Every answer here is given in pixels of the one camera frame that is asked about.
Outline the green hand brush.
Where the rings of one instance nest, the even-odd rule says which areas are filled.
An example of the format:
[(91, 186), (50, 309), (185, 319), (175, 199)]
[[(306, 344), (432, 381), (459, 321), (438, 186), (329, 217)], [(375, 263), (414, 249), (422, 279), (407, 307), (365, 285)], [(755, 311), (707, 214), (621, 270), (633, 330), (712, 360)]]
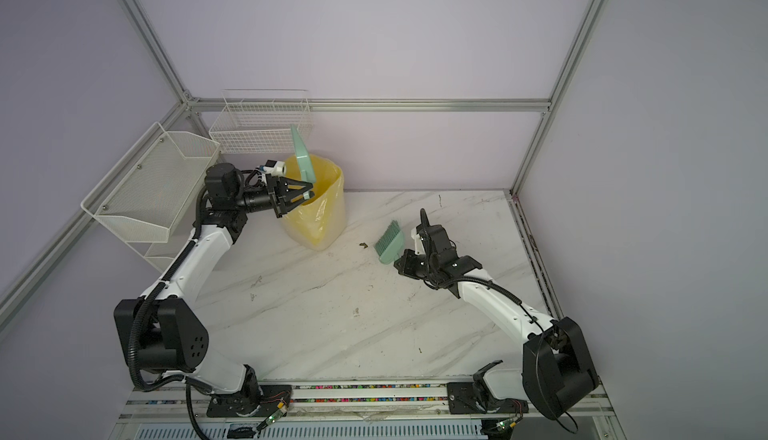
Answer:
[(391, 264), (400, 258), (404, 244), (402, 228), (397, 220), (392, 220), (384, 234), (376, 241), (374, 249), (382, 264)]

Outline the green plastic dustpan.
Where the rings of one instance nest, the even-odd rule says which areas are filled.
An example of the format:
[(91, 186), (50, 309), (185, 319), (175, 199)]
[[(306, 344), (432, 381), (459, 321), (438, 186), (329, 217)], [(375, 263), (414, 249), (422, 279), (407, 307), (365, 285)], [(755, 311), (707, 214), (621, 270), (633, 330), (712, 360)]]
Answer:
[(294, 145), (294, 155), (301, 180), (304, 182), (315, 183), (316, 174), (311, 155), (296, 125), (291, 126), (291, 135)]

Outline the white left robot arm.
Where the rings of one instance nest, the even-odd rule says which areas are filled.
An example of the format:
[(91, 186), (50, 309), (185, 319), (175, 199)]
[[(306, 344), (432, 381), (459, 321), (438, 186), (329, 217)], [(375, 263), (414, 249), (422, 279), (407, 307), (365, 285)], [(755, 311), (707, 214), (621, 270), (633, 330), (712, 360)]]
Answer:
[(266, 401), (255, 370), (211, 347), (193, 306), (214, 267), (240, 238), (249, 214), (271, 211), (282, 218), (313, 196), (312, 183), (287, 177), (276, 161), (250, 170), (231, 163), (208, 168), (184, 248), (150, 287), (120, 301), (113, 312), (136, 390), (152, 392), (179, 382), (235, 416), (261, 409)]

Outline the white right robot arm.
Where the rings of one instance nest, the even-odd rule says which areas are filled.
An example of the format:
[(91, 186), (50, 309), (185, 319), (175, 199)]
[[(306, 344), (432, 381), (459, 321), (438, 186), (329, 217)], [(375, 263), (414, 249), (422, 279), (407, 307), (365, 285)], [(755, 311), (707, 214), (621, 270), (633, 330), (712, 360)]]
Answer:
[(431, 222), (424, 208), (411, 237), (414, 246), (394, 261), (398, 274), (472, 305), (519, 349), (517, 367), (495, 360), (472, 375), (471, 409), (497, 413), (506, 405), (518, 411), (528, 405), (558, 422), (598, 387), (599, 375), (575, 320), (544, 313), (496, 283), (479, 261), (458, 254), (445, 228)]

